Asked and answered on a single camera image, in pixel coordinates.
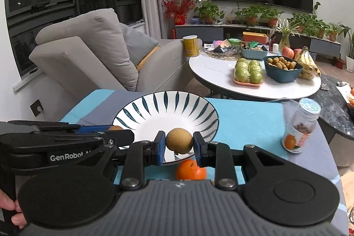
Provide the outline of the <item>person's left hand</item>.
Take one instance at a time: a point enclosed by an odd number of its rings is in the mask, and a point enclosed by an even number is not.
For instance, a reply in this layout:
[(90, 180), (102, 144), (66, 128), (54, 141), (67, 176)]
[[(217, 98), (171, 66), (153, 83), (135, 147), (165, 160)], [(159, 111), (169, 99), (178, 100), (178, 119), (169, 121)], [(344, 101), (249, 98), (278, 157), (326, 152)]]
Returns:
[(16, 211), (16, 214), (12, 216), (12, 223), (19, 229), (26, 227), (27, 221), (19, 206), (18, 200), (13, 201), (2, 190), (0, 190), (0, 207), (6, 211)]

